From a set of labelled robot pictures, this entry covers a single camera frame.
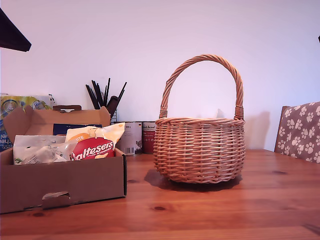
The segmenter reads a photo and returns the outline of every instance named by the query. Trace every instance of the paw print pattern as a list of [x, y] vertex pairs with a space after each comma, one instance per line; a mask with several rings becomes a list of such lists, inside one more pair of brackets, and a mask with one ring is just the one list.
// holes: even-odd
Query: paw print pattern
[[283, 140], [281, 140], [280, 142], [278, 142], [278, 148], [279, 149], [284, 149], [285, 148], [285, 144], [286, 144], [286, 141], [283, 141]]
[[289, 127], [289, 129], [294, 129], [294, 127], [295, 127], [295, 122], [294, 122], [293, 119], [291, 119], [291, 120], [288, 120], [288, 121], [287, 121], [287, 124], [286, 124], [286, 125]]
[[308, 152], [308, 154], [312, 154], [314, 152], [314, 144], [312, 142], [309, 142], [305, 145], [305, 151]]
[[307, 111], [306, 106], [302, 107], [302, 108], [301, 108], [301, 112], [299, 113], [300, 117], [302, 117], [303, 115], [305, 115], [305, 114], [306, 114], [306, 111]]
[[300, 155], [301, 153], [302, 153], [302, 151], [304, 150], [304, 148], [305, 148], [305, 145], [299, 145], [298, 146], [298, 148], [297, 148], [297, 150], [298, 150], [298, 155]]
[[316, 142], [316, 145], [317, 145], [317, 146], [320, 146], [320, 135], [319, 135], [319, 136], [316, 136], [315, 142]]
[[303, 139], [306, 139], [308, 136], [308, 130], [306, 128], [302, 129], [301, 135]]
[[299, 137], [299, 136], [296, 136], [296, 137], [294, 137], [294, 139], [292, 140], [292, 146], [297, 146], [300, 142], [301, 142], [300, 137]]
[[312, 138], [312, 136], [315, 135], [315, 127], [313, 126], [310, 130], [309, 130], [309, 138]]
[[285, 111], [284, 115], [285, 115], [285, 117], [287, 118], [287, 117], [290, 116], [291, 113], [292, 113], [292, 108], [289, 108], [289, 109], [287, 109], [287, 110]]
[[285, 129], [283, 127], [280, 127], [280, 130], [279, 130], [279, 135], [282, 137], [283, 135], [285, 135]]
[[302, 127], [302, 123], [301, 123], [301, 120], [300, 119], [298, 119], [297, 121], [296, 121], [296, 123], [295, 123], [295, 129], [299, 129], [299, 130], [301, 130], [301, 127]]
[[292, 134], [291, 134], [291, 132], [290, 132], [290, 133], [287, 135], [287, 137], [286, 137], [286, 141], [287, 141], [287, 142], [291, 140], [291, 136], [292, 136]]
[[290, 147], [286, 146], [285, 149], [284, 149], [284, 154], [285, 155], [289, 155], [289, 150], [290, 150]]
[[317, 164], [320, 163], [320, 151], [315, 153], [313, 159], [316, 161]]
[[308, 123], [310, 123], [313, 118], [314, 118], [314, 113], [313, 113], [313, 112], [309, 112], [309, 113], [308, 113], [308, 116], [306, 117], [306, 121], [307, 121]]

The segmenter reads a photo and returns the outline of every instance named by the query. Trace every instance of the black lamp shade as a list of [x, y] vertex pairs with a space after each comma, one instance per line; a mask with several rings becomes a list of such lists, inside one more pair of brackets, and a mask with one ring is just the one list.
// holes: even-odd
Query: black lamp shade
[[0, 48], [27, 52], [31, 43], [0, 8]]

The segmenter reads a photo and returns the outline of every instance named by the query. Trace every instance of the red label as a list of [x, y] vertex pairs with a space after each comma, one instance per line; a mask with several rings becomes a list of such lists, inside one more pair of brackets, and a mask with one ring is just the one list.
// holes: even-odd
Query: red label
[[143, 131], [142, 147], [143, 152], [152, 154], [154, 152], [155, 131]]
[[114, 142], [103, 137], [88, 138], [78, 142], [72, 154], [75, 160], [114, 157]]

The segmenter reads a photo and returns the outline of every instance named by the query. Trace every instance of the wooden table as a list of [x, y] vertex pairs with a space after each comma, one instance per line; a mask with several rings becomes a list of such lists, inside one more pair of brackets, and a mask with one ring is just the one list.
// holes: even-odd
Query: wooden table
[[320, 240], [320, 164], [248, 150], [241, 177], [168, 181], [127, 158], [126, 198], [1, 215], [1, 240]]

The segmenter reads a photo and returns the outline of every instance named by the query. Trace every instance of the woven basket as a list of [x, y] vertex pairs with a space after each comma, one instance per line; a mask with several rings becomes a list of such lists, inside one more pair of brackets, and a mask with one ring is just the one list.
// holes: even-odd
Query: woven basket
[[[167, 117], [171, 87], [192, 64], [214, 61], [232, 74], [236, 85], [234, 119]], [[243, 83], [238, 71], [224, 58], [195, 56], [179, 66], [166, 81], [159, 119], [155, 121], [155, 167], [175, 182], [215, 184], [240, 174], [245, 159]]]

